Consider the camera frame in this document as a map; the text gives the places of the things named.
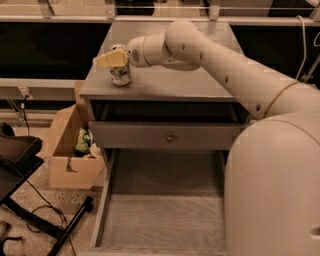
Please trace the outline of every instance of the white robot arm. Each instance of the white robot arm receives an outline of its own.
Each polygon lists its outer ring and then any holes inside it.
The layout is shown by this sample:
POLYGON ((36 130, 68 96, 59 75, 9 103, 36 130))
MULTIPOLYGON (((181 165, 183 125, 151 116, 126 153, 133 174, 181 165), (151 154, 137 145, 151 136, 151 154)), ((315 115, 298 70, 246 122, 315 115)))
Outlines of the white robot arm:
POLYGON ((256 119, 320 109, 319 90, 214 43, 190 21, 171 23, 164 35, 135 38, 126 48, 137 67, 203 67, 256 119))
POLYGON ((127 51, 134 66, 203 67, 261 119, 238 136, 226 165, 228 256, 319 256, 319 90, 214 43, 189 21, 133 39, 127 51))

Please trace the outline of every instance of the box flap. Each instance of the box flap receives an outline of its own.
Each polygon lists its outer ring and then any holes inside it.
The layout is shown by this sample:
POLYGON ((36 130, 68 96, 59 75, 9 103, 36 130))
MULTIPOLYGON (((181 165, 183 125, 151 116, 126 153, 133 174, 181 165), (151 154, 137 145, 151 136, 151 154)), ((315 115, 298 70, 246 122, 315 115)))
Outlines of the box flap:
POLYGON ((58 111, 43 140, 42 150, 38 156, 42 158, 54 155, 71 156, 70 154, 75 151, 80 127, 83 127, 83 122, 76 105, 58 111))
POLYGON ((80 90, 83 86, 84 81, 83 80, 76 80, 74 82, 74 94, 76 99, 77 108, 81 117, 81 120, 83 124, 85 125, 84 128, 88 129, 88 123, 89 123, 89 114, 87 110, 87 106, 85 103, 85 100, 80 97, 80 90))

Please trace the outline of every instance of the black panel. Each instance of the black panel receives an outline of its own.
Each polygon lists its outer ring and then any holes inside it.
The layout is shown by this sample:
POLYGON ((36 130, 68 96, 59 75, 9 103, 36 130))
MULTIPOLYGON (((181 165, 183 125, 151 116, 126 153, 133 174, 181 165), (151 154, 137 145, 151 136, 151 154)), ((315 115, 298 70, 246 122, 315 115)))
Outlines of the black panel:
POLYGON ((301 15, 309 17, 313 11, 313 6, 305 0, 273 0, 270 17, 295 17, 301 15))
MULTIPOLYGON (((275 26, 232 26, 232 30, 244 54, 270 68, 295 78, 303 60, 302 28, 275 26)), ((306 27, 307 59, 301 75, 309 72, 320 54, 320 47, 313 41, 319 32, 317 27, 306 27)), ((309 83, 320 86, 319 67, 309 83)))
MULTIPOLYGON (((15 101, 19 106, 23 102, 23 100, 15 101)), ((63 108, 68 108, 74 105, 74 101, 41 101, 41 100, 27 100, 25 102, 25 108, 29 110, 60 110, 63 108)), ((0 100, 0 109, 11 109, 10 104, 7 100, 0 100)))
POLYGON ((0 77, 85 79, 111 24, 0 23, 0 77))
POLYGON ((116 0, 118 15, 152 15, 153 0, 116 0))

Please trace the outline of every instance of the yellow object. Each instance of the yellow object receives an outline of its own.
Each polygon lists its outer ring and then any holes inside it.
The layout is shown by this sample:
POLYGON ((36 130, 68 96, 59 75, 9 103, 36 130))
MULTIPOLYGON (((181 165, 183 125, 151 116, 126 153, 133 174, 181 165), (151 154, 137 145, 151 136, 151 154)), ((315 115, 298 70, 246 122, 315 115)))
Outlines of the yellow object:
POLYGON ((128 62, 128 55, 122 49, 116 49, 96 58, 99 67, 122 67, 128 62))

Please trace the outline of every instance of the gray cabinet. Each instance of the gray cabinet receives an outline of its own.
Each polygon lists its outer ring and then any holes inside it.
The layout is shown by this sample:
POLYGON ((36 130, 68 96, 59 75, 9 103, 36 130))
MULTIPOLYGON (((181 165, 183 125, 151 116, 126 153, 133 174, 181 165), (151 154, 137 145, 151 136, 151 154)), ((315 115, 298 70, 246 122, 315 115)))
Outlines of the gray cabinet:
MULTIPOLYGON (((168 24, 115 21, 100 53, 168 24)), ((228 24, 196 25, 241 51, 228 24)), ((93 66, 80 92, 108 169, 92 249, 81 255, 223 255, 222 152, 248 113, 202 68, 131 67, 131 75, 116 87, 93 66)))

